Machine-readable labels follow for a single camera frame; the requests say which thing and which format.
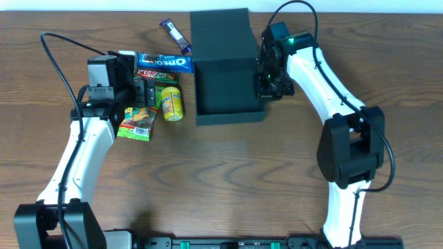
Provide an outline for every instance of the oreo package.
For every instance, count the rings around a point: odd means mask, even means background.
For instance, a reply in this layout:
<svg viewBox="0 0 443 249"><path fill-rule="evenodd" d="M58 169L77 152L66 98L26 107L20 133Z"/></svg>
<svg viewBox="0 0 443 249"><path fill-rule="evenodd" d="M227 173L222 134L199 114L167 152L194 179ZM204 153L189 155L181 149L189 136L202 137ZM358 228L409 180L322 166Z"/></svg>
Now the oreo package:
<svg viewBox="0 0 443 249"><path fill-rule="evenodd" d="M151 68L175 73L194 73L192 58L184 55L138 54L138 68Z"/></svg>

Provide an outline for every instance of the purple candy bar wrapper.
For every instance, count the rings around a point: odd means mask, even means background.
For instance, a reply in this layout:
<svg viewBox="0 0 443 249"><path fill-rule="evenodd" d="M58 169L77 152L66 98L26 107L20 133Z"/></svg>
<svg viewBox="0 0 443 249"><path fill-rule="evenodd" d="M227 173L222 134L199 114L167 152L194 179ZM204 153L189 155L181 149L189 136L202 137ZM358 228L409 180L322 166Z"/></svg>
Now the purple candy bar wrapper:
<svg viewBox="0 0 443 249"><path fill-rule="evenodd" d="M175 25L172 23L171 19L166 19L162 21L160 25L174 38L174 41L181 50L181 54L184 55L187 52L191 51L191 44L188 40L180 33L180 31L175 28Z"/></svg>

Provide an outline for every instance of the wooden table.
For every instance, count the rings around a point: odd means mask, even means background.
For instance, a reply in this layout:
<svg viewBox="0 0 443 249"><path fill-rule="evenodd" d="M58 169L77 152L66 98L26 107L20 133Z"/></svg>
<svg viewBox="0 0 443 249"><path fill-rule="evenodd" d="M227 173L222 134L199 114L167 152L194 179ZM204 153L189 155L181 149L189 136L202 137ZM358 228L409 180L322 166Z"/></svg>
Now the wooden table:
<svg viewBox="0 0 443 249"><path fill-rule="evenodd" d="M179 54L159 27L167 17L190 40L188 13L1 13L0 248L17 247L14 212L46 187L69 135L73 105L40 32L103 51ZM251 14L257 41L269 17ZM313 26L310 14L276 20L292 33ZM396 156L392 187L365 198L362 232L402 237L407 248L443 247L443 16L319 14L319 21L329 65L357 98L383 109ZM94 54L48 40L76 92L88 83ZM292 98L268 104L264 122L196 127L193 76L180 75L180 84L182 121L159 116L151 142L119 138L109 150L93 202L102 229L178 237L318 233L328 185L316 162L322 124L305 94L296 87ZM372 186L388 172L386 161Z"/></svg>

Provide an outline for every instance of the black box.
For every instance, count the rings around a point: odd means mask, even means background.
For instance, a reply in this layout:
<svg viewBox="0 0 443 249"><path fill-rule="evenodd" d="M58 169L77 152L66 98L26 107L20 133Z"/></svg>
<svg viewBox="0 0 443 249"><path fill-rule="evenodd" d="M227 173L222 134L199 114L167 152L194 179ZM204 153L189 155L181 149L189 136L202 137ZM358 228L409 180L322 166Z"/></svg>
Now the black box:
<svg viewBox="0 0 443 249"><path fill-rule="evenodd" d="M197 125L263 121L255 99L258 47L248 9L190 13Z"/></svg>

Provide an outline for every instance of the yellow can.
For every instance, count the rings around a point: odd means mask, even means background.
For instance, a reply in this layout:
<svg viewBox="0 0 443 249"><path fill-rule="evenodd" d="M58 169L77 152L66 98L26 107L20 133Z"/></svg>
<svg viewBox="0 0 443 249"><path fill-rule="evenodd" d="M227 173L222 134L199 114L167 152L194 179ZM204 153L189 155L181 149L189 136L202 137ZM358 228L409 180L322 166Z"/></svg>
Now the yellow can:
<svg viewBox="0 0 443 249"><path fill-rule="evenodd" d="M161 105L166 121L179 121L183 117L181 94L177 87L169 86L161 91Z"/></svg>

